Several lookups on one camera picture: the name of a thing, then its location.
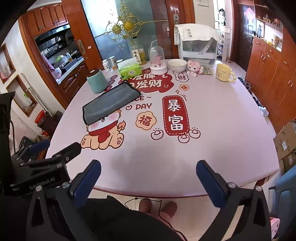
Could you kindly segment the cardboard box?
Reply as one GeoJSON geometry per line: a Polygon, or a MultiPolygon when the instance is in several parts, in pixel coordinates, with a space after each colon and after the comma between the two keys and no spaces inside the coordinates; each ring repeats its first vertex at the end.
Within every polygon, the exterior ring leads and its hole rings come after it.
{"type": "Polygon", "coordinates": [[[287,172],[295,166],[295,120],[289,121],[273,139],[278,160],[283,161],[287,172]]]}

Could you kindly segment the white pill bottle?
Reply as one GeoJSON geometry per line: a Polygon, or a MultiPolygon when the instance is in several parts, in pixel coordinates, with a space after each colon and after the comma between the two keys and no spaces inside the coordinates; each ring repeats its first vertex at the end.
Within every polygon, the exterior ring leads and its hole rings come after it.
{"type": "Polygon", "coordinates": [[[110,71],[111,70],[111,66],[110,66],[109,61],[107,59],[104,59],[102,61],[102,65],[103,65],[105,71],[110,71]]]}

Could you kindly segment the liquor bottle yellow liquid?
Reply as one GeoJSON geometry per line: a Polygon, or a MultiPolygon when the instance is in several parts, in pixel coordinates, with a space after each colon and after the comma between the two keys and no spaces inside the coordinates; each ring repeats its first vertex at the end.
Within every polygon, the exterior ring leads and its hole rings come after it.
{"type": "Polygon", "coordinates": [[[137,36],[134,36],[132,38],[131,52],[132,52],[132,56],[137,59],[137,62],[139,65],[145,65],[147,63],[146,57],[145,57],[144,46],[138,40],[137,36]]]}

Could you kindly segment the purple and grey towel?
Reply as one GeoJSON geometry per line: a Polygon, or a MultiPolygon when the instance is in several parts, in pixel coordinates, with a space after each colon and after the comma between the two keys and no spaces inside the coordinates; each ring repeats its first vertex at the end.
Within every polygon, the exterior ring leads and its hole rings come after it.
{"type": "Polygon", "coordinates": [[[91,125],[131,103],[140,96],[140,91],[124,81],[83,106],[84,123],[86,125],[91,125]]]}

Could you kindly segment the red basket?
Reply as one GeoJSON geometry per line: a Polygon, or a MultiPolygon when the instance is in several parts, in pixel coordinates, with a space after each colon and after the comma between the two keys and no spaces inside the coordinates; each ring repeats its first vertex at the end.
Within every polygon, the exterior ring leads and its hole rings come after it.
{"type": "Polygon", "coordinates": [[[48,115],[48,113],[46,111],[41,110],[39,112],[39,114],[37,115],[37,117],[35,118],[35,123],[37,125],[41,125],[44,122],[44,120],[46,119],[47,115],[48,115]]]}

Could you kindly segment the glass dome pink flowers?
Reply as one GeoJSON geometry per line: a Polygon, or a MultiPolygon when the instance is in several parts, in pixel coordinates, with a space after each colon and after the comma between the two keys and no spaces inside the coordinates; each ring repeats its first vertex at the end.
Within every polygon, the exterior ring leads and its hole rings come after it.
{"type": "Polygon", "coordinates": [[[158,45],[158,39],[151,42],[148,54],[151,73],[154,75],[162,75],[167,73],[168,67],[165,63],[164,50],[158,45]]]}

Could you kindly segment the white ceramic bowl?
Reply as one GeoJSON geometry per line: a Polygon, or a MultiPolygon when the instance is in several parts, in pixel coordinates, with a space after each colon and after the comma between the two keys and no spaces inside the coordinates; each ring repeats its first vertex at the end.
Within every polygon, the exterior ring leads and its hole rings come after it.
{"type": "Polygon", "coordinates": [[[187,67],[187,61],[183,59],[171,59],[168,61],[168,65],[175,73],[184,72],[187,67]]]}

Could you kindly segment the teal ceramic jar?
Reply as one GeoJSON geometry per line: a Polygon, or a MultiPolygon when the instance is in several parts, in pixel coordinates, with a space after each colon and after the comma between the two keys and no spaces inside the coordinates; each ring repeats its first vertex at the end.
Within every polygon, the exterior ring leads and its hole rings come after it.
{"type": "Polygon", "coordinates": [[[86,79],[93,93],[101,93],[108,87],[108,81],[101,70],[91,70],[86,79]]]}

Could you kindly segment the printed white tablecloth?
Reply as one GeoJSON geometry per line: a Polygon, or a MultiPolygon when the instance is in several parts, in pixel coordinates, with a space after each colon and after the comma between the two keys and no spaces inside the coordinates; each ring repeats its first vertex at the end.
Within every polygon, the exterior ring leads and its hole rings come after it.
{"type": "Polygon", "coordinates": [[[88,84],[65,110],[47,156],[81,144],[67,164],[71,178],[96,159],[102,166],[96,189],[174,198],[205,194],[196,175],[200,160],[238,186],[278,171],[270,127],[240,81],[145,70],[130,84],[141,96],[96,124],[83,120],[83,106],[96,96],[88,84]]]}

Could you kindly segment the white countertop appliance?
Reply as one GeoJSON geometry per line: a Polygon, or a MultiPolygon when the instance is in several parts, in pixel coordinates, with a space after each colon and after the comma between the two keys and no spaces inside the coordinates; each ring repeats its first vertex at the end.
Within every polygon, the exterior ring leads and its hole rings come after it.
{"type": "Polygon", "coordinates": [[[180,59],[197,61],[202,66],[215,64],[219,33],[212,27],[201,24],[179,24],[174,26],[174,44],[180,59]]]}

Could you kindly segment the cream yellow mug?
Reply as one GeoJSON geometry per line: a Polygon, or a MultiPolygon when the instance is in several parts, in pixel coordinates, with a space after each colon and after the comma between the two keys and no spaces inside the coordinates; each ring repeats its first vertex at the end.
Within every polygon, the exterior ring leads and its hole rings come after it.
{"type": "Polygon", "coordinates": [[[232,71],[232,68],[222,63],[217,64],[216,78],[222,82],[231,83],[234,83],[237,79],[235,73],[232,71]]]}

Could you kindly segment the green tissue pack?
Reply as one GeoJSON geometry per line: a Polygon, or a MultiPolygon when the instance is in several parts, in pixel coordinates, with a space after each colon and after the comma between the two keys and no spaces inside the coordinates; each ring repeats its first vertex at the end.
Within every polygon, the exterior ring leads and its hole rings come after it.
{"type": "Polygon", "coordinates": [[[142,74],[141,67],[135,57],[121,61],[117,65],[122,80],[127,80],[142,74]]]}

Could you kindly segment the pink plush toy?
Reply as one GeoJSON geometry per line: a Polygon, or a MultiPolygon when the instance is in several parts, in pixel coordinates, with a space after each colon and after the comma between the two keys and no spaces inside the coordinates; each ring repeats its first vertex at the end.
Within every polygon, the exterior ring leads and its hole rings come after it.
{"type": "Polygon", "coordinates": [[[196,77],[203,74],[203,66],[199,62],[188,60],[187,61],[187,74],[196,77]]]}

